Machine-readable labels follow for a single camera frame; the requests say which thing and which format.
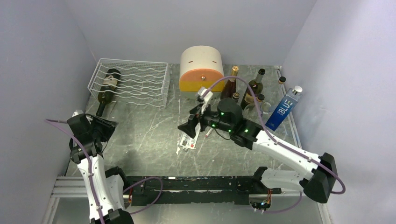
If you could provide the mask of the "clear open-neck bottle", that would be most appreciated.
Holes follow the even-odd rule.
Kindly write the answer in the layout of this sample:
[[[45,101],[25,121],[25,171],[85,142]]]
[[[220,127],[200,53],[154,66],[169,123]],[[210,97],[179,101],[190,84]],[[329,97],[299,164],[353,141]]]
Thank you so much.
[[[114,104],[112,105],[112,107],[111,107],[111,109],[110,109],[110,111],[109,111],[109,113],[108,113],[108,117],[109,117],[109,118],[112,118],[112,112],[113,112],[113,110],[115,109],[117,103],[118,103],[118,101],[115,101]]]

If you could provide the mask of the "clear bottle black-gold label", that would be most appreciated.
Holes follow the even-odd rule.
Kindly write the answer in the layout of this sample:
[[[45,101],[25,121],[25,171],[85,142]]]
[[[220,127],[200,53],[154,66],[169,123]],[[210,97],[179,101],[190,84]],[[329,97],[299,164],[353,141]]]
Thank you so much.
[[[238,104],[239,99],[240,99],[240,94],[239,94],[238,92],[234,92],[234,93],[232,94],[232,97],[231,97],[231,98],[233,99],[233,101],[234,101],[236,104]]]

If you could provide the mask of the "dark red wine bottle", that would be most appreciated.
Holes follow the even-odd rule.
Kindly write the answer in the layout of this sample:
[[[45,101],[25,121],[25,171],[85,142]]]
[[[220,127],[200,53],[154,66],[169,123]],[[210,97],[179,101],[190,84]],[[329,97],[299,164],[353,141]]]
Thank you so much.
[[[236,77],[236,76],[238,76],[238,72],[239,72],[239,67],[233,66],[231,69],[230,76]],[[236,79],[230,78],[227,80],[227,82],[224,86],[224,89],[221,93],[220,99],[231,98],[235,92],[236,92]]]

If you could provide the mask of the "clear bottle cream label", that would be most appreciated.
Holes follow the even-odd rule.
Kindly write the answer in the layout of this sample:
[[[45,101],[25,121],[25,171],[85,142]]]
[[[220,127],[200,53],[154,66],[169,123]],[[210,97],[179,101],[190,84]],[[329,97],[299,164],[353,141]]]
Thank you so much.
[[[258,108],[259,108],[259,115],[262,117],[263,115],[263,109],[262,109],[262,103],[264,102],[265,96],[263,94],[258,94],[256,97],[256,100],[258,102]],[[249,104],[245,109],[247,112],[252,112],[256,108],[255,103]]]

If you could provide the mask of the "dark green wine bottle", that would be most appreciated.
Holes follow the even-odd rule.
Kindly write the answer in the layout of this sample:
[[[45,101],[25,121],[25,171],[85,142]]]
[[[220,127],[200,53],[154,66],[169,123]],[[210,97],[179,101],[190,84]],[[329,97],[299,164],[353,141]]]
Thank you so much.
[[[257,95],[261,94],[263,90],[262,79],[265,73],[266,70],[264,68],[259,69],[256,78],[248,83],[248,86],[252,89],[253,93],[249,90],[249,88],[246,88],[245,94],[240,104],[243,110],[248,105],[254,104],[254,98],[256,98]]]

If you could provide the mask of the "clear glass bottle black cap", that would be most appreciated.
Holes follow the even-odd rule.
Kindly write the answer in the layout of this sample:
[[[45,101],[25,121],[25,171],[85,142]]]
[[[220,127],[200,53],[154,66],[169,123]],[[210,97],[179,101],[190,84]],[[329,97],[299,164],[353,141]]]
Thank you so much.
[[[270,101],[265,101],[261,105],[261,112],[263,114],[271,114],[275,110],[277,104],[279,103],[278,98],[281,93],[281,87],[285,82],[286,77],[280,76],[278,79],[278,85],[276,86],[276,90],[270,95]]]

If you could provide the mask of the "blue clear square bottle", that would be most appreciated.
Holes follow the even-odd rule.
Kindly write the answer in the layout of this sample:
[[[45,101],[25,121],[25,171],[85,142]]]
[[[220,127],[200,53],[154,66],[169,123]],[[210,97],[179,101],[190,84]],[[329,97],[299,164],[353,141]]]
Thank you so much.
[[[265,126],[275,131],[298,103],[302,91],[303,88],[298,85],[294,88],[289,88],[277,107],[273,110]]]

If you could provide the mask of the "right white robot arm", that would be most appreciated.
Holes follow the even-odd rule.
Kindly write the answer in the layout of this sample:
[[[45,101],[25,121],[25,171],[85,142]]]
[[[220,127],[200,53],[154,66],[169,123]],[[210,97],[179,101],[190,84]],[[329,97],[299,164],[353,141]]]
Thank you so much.
[[[338,174],[331,154],[320,156],[304,151],[265,131],[260,124],[244,118],[242,108],[231,98],[220,100],[216,111],[201,102],[190,110],[187,122],[179,125],[178,129],[195,138],[197,125],[201,131],[207,127],[226,131],[236,145],[267,154],[293,169],[274,171],[267,168],[252,180],[252,188],[257,193],[272,188],[292,189],[303,191],[318,203],[327,203],[334,193]]]

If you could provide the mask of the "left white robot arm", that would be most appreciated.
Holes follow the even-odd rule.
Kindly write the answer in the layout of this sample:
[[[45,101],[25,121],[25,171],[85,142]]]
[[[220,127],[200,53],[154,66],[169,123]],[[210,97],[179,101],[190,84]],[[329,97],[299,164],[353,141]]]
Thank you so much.
[[[129,180],[120,167],[105,169],[103,158],[102,144],[110,140],[118,123],[85,113],[74,115],[67,123],[76,143],[70,146],[71,161],[85,183],[90,223],[132,224],[123,198]]]

